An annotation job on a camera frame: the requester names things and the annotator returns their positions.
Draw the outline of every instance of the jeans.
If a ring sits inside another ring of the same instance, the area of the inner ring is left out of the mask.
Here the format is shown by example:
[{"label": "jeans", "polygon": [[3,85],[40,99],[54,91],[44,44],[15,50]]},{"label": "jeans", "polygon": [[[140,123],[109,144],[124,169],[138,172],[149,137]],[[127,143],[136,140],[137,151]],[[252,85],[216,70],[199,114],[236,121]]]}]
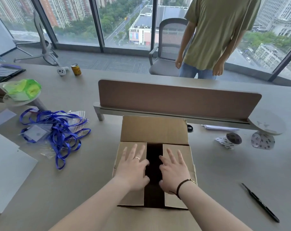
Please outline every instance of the jeans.
[{"label": "jeans", "polygon": [[210,69],[199,70],[196,67],[187,65],[186,63],[182,63],[179,77],[194,78],[197,73],[198,73],[198,78],[201,78],[201,79],[214,79],[215,80],[217,77],[217,76],[213,76],[213,71]]}]

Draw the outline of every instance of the office chair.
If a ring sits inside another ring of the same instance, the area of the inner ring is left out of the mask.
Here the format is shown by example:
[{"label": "office chair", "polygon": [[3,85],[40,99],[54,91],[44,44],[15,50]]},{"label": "office chair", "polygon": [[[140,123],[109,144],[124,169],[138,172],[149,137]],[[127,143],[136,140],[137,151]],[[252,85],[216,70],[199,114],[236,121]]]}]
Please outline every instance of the office chair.
[{"label": "office chair", "polygon": [[25,50],[21,49],[18,47],[19,45],[31,45],[31,44],[37,44],[38,42],[26,42],[26,43],[17,43],[16,48],[19,49],[20,51],[23,51],[24,53],[28,54],[31,57],[28,58],[15,58],[15,61],[18,60],[26,60],[26,59],[33,59],[33,58],[40,58],[42,57],[48,64],[52,66],[60,66],[59,62],[57,60],[58,55],[54,52],[54,50],[51,48],[51,43],[49,43],[47,40],[44,38],[43,30],[42,30],[42,22],[40,20],[40,16],[37,13],[37,11],[33,12],[34,15],[34,25],[35,28],[39,34],[40,37],[40,44],[42,46],[42,54],[38,56],[32,56],[30,53],[26,52]]},{"label": "office chair", "polygon": [[[169,18],[160,23],[158,46],[154,47],[149,53],[150,74],[179,76],[179,69],[175,67],[175,60],[178,57],[187,24],[188,20],[182,18]],[[183,55],[185,55],[190,42],[187,44]],[[158,57],[153,62],[153,54],[157,49]]]}]

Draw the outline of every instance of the marker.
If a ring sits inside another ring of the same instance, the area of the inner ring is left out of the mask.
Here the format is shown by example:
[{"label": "marker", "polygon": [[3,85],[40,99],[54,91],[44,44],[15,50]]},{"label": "marker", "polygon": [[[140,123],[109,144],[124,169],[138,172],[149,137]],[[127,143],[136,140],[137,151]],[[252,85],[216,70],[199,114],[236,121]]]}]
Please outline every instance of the marker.
[{"label": "marker", "polygon": [[244,183],[242,183],[242,185],[246,188],[246,190],[248,190],[248,192],[249,192],[249,194],[250,194],[250,196],[251,197],[253,197],[254,198],[254,200],[256,200],[257,201],[257,203],[267,212],[267,214],[269,214],[270,215],[270,217],[274,220],[274,221],[276,221],[276,222],[280,222],[280,220],[277,218],[277,216],[275,216],[274,215],[274,213],[272,213],[271,212],[271,210],[270,209],[268,209],[268,207],[267,206],[265,206],[265,204],[255,195],[255,193],[253,193],[253,192],[251,192],[251,190],[250,189],[248,189],[247,188],[247,186],[245,186],[244,185]]}]

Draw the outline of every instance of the city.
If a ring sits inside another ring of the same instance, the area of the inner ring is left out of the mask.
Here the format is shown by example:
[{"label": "city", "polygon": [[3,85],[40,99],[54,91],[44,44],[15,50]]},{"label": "city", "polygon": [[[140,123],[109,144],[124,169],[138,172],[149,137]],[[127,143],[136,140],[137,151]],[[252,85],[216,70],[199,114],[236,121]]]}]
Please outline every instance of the city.
[{"label": "city", "polygon": [[[98,46],[89,0],[39,0],[60,43]],[[162,20],[183,18],[192,0],[158,0]],[[106,47],[150,50],[153,0],[96,0]],[[38,41],[31,0],[0,0],[0,19],[16,40]],[[291,50],[291,0],[261,0],[253,30],[227,62],[271,73]],[[291,62],[279,76],[291,79]]]}]

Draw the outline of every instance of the bracelet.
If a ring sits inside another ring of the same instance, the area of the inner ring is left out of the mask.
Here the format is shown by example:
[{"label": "bracelet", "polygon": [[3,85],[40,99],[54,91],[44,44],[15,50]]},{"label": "bracelet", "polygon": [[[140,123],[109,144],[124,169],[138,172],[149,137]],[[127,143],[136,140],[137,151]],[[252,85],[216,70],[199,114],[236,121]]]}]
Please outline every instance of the bracelet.
[{"label": "bracelet", "polygon": [[182,181],[182,182],[178,185],[177,193],[175,194],[179,199],[181,199],[181,198],[179,197],[179,189],[180,189],[180,187],[183,185],[183,183],[185,183],[185,182],[187,182],[187,181],[192,181],[193,183],[195,183],[194,180],[192,180],[192,179],[186,179],[186,180]]}]

